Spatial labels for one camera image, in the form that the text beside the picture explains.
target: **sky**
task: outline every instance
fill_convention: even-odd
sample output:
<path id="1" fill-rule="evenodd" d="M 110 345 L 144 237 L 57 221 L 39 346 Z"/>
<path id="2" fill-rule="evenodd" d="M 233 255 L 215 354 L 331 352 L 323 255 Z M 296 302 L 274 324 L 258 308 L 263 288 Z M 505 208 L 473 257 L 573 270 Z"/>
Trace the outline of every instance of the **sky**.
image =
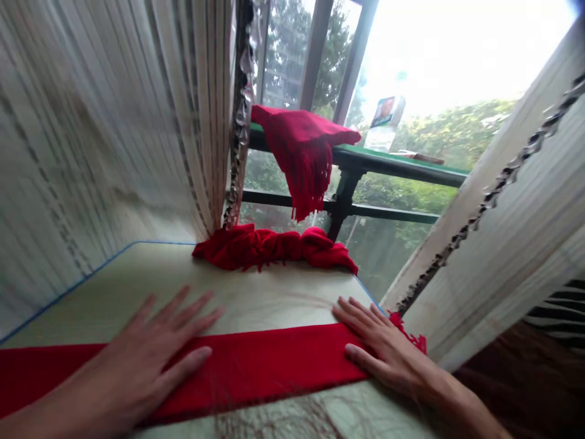
<path id="1" fill-rule="evenodd" d="M 312 12 L 314 0 L 305 2 Z M 354 29 L 360 6 L 345 2 Z M 364 115 L 394 94 L 401 70 L 405 116 L 517 99 L 575 18 L 566 0 L 379 0 L 363 62 Z"/>

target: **finger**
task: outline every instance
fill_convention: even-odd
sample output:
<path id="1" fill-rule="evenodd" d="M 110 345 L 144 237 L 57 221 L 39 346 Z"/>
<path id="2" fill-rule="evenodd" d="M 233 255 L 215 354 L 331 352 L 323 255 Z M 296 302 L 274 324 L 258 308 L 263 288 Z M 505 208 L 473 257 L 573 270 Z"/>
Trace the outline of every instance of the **finger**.
<path id="1" fill-rule="evenodd" d="M 158 402 L 163 402 L 179 384 L 199 369 L 211 356 L 211 353 L 212 350 L 209 346 L 196 349 L 163 373 L 156 383 Z"/>
<path id="2" fill-rule="evenodd" d="M 374 315 L 374 313 L 372 311 L 370 311 L 368 308 L 366 308 L 364 305 L 359 303 L 353 297 L 349 298 L 349 304 L 356 307 L 358 310 L 360 310 L 362 312 L 362 314 L 368 318 L 368 320 L 369 320 L 368 323 L 376 323 L 376 324 L 378 323 L 378 318 Z"/>
<path id="3" fill-rule="evenodd" d="M 370 318 L 365 315 L 358 307 L 350 304 L 343 297 L 340 296 L 337 300 L 337 303 L 339 304 L 339 307 L 343 309 L 343 311 L 361 321 L 364 326 L 372 326 L 372 320 L 370 320 Z"/>
<path id="4" fill-rule="evenodd" d="M 150 294 L 142 303 L 142 305 L 140 305 L 138 311 L 136 311 L 134 315 L 130 318 L 126 326 L 124 326 L 122 332 L 134 330 L 144 326 L 146 319 L 151 314 L 152 307 L 154 306 L 156 301 L 157 297 L 154 294 Z"/>
<path id="5" fill-rule="evenodd" d="M 203 331 L 211 327 L 224 314 L 225 308 L 215 308 L 210 314 L 189 323 L 179 331 L 179 338 L 182 343 L 186 343 L 189 339 L 201 334 Z"/>
<path id="6" fill-rule="evenodd" d="M 182 310 L 177 317 L 172 320 L 172 328 L 174 330 L 179 330 L 183 326 L 193 319 L 199 312 L 207 305 L 207 303 L 212 299 L 213 291 L 206 292 L 203 296 L 199 299 L 194 301 L 191 305 L 187 308 Z"/>
<path id="7" fill-rule="evenodd" d="M 376 316 L 376 318 L 378 320 L 380 320 L 384 325 L 388 326 L 388 327 L 395 327 L 392 323 L 390 323 L 390 319 L 387 315 L 385 315 L 380 308 L 378 308 L 376 306 L 376 304 L 371 304 L 370 305 L 370 309 L 372 310 L 372 313 L 374 313 L 374 315 Z"/>
<path id="8" fill-rule="evenodd" d="M 385 379 L 388 372 L 388 365 L 385 362 L 374 358 L 368 354 L 364 349 L 355 346 L 354 344 L 346 344 L 346 355 L 351 361 L 356 363 L 366 372 L 375 376 L 376 378 L 383 380 Z"/>
<path id="9" fill-rule="evenodd" d="M 189 285 L 185 285 L 183 288 L 179 290 L 177 294 L 173 297 L 173 299 L 168 302 L 159 312 L 157 315 L 153 317 L 151 320 L 152 324 L 165 324 L 167 323 L 171 317 L 175 314 L 177 309 L 181 306 L 181 304 L 185 301 L 185 298 L 189 294 L 189 290 L 191 287 Z"/>
<path id="10" fill-rule="evenodd" d="M 362 337 L 365 336 L 366 326 L 361 321 L 356 319 L 354 316 L 349 315 L 348 313 L 343 311 L 343 309 L 341 309 L 335 305 L 333 306 L 332 312 L 333 312 L 333 315 L 335 316 L 335 318 L 337 318 L 337 320 L 348 325 L 351 329 L 353 329 L 355 332 L 357 332 Z"/>

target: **right hand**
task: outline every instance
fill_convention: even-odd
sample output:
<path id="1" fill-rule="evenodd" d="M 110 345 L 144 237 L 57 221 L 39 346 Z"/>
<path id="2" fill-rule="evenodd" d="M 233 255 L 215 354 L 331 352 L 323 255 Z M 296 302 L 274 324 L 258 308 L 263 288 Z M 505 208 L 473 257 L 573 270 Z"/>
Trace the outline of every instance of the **right hand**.
<path id="1" fill-rule="evenodd" d="M 460 401 L 473 395 L 420 352 L 375 304 L 368 309 L 354 298 L 346 301 L 340 297 L 333 314 L 375 351 L 378 358 L 354 344 L 346 346 L 348 357 L 383 385 L 438 407 L 444 406 L 446 399 Z"/>

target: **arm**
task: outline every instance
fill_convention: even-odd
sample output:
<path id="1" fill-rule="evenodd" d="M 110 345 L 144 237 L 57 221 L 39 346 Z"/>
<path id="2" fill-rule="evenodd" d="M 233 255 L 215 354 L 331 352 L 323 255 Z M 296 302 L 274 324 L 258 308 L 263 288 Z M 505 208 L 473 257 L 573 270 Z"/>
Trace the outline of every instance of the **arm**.
<path id="1" fill-rule="evenodd" d="M 209 302 L 207 293 L 179 312 L 189 287 L 152 319 L 150 296 L 98 355 L 39 401 L 0 420 L 0 437 L 23 439 L 103 439 L 127 433 L 211 355 L 199 348 L 167 371 L 171 357 L 221 317 L 218 308 L 193 320 Z"/>
<path id="2" fill-rule="evenodd" d="M 473 437 L 511 438 L 473 392 L 415 348 L 374 304 L 367 309 L 353 298 L 339 298 L 333 314 L 376 352 L 378 358 L 346 346 L 347 355 L 382 384 L 434 407 Z"/>

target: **zebra print fabric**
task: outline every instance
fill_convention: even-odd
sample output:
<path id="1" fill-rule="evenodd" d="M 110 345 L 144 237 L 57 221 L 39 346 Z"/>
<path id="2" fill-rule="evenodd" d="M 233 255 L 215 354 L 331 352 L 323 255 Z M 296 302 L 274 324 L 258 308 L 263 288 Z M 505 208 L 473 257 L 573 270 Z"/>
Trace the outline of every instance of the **zebra print fabric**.
<path id="1" fill-rule="evenodd" d="M 533 308 L 524 321 L 573 352 L 585 355 L 585 276 L 559 288 Z"/>

